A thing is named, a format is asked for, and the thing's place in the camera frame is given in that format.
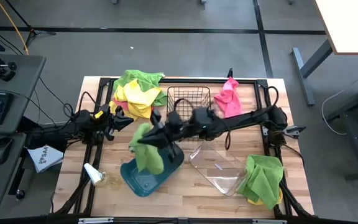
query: green cloth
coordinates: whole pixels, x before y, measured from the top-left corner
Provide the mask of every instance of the green cloth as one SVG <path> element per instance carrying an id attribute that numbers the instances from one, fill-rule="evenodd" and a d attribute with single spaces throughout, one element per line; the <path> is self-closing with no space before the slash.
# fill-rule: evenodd
<path id="1" fill-rule="evenodd" d="M 272 209 L 280 197 L 279 183 L 283 178 L 280 160 L 272 156 L 249 155 L 246 170 L 247 178 L 240 183 L 237 192 L 253 202 L 260 198 L 268 209 Z"/>
<path id="2" fill-rule="evenodd" d="M 137 82 L 140 85 L 140 89 L 145 92 L 151 88 L 159 87 L 158 82 L 163 78 L 163 73 L 145 73 L 139 70 L 126 70 L 124 75 L 121 76 L 114 82 L 112 86 L 114 92 L 117 90 L 117 87 L 120 85 L 124 87 L 125 84 L 130 83 L 132 80 L 137 78 Z M 163 106 L 167 104 L 167 94 L 161 91 L 156 99 L 154 100 L 152 106 Z"/>
<path id="3" fill-rule="evenodd" d="M 164 163 L 157 147 L 137 142 L 151 128 L 149 123 L 141 124 L 129 143 L 129 149 L 135 152 L 136 166 L 139 172 L 147 169 L 151 174 L 158 175 L 164 171 Z"/>

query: white paper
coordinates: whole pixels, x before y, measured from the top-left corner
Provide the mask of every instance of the white paper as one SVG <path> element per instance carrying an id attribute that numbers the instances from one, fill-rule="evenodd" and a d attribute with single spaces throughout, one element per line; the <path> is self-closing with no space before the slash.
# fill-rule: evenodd
<path id="1" fill-rule="evenodd" d="M 37 173 L 43 172 L 63 161 L 63 153 L 48 145 L 38 149 L 28 149 L 27 151 L 34 162 Z"/>

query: wooden table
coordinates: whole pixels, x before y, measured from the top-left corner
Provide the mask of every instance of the wooden table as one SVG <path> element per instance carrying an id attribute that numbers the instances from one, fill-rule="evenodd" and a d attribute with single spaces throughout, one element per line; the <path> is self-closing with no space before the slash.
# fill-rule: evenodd
<path id="1" fill-rule="evenodd" d="M 84 77 L 81 92 L 88 91 L 96 96 L 100 77 Z M 288 124 L 292 125 L 291 110 L 282 79 L 268 79 L 269 86 L 275 86 L 279 90 L 280 99 L 278 106 L 282 107 L 288 116 Z M 218 93 L 222 84 L 176 84 L 161 83 L 164 91 L 170 86 L 208 86 L 211 96 Z M 244 112 L 256 109 L 254 87 L 252 85 L 239 85 L 237 92 L 241 96 L 241 104 Z M 275 92 L 271 91 L 272 101 Z M 83 109 L 93 111 L 94 104 L 85 98 Z M 161 107 L 164 116 L 165 107 Z M 92 216 L 114 217 L 192 217 L 192 218 L 273 218 L 272 210 L 264 206 L 255 206 L 247 203 L 247 200 L 238 194 L 227 197 L 215 189 L 201 174 L 199 174 L 188 162 L 188 154 L 194 148 L 183 149 L 186 157 L 181 167 L 152 195 L 138 197 L 122 180 L 119 169 L 122 163 L 134 158 L 128 150 L 128 143 L 134 130 L 140 123 L 148 122 L 147 119 L 138 119 L 136 122 L 124 128 L 120 133 L 115 132 L 113 142 L 107 140 L 103 143 L 100 170 L 109 174 L 108 183 L 102 187 L 96 187 Z M 245 163 L 249 154 L 264 154 L 260 126 L 238 129 L 232 132 L 230 150 L 225 151 L 223 134 L 209 145 L 217 150 L 226 159 L 234 157 Z M 296 140 L 288 138 L 288 145 L 299 151 Z M 73 193 L 80 178 L 83 165 L 85 145 L 76 143 L 70 146 L 60 171 L 55 190 L 55 209 L 59 209 Z M 313 213 L 305 171 L 300 157 L 282 148 L 282 157 L 285 167 L 288 188 L 306 211 Z M 85 207 L 88 189 L 85 189 L 85 198 L 82 201 L 82 209 Z"/>
<path id="2" fill-rule="evenodd" d="M 298 48 L 292 54 L 308 106 L 315 104 L 307 78 L 332 53 L 358 55 L 358 0 L 314 0 L 328 39 L 304 63 Z"/>

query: computer mouse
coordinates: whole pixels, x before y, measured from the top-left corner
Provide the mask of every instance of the computer mouse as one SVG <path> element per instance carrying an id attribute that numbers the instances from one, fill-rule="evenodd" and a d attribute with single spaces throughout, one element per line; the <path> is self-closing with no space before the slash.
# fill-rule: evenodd
<path id="1" fill-rule="evenodd" d="M 7 160 L 9 151 L 11 150 L 13 139 L 5 137 L 0 139 L 0 165 Z"/>

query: clear plastic container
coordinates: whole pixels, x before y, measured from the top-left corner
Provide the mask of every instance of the clear plastic container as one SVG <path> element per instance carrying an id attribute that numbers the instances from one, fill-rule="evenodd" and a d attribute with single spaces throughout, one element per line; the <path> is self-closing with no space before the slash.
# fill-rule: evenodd
<path id="1" fill-rule="evenodd" d="M 189 155 L 190 164 L 222 194 L 232 196 L 244 178 L 245 165 L 232 156 L 223 157 L 208 145 L 201 145 Z"/>

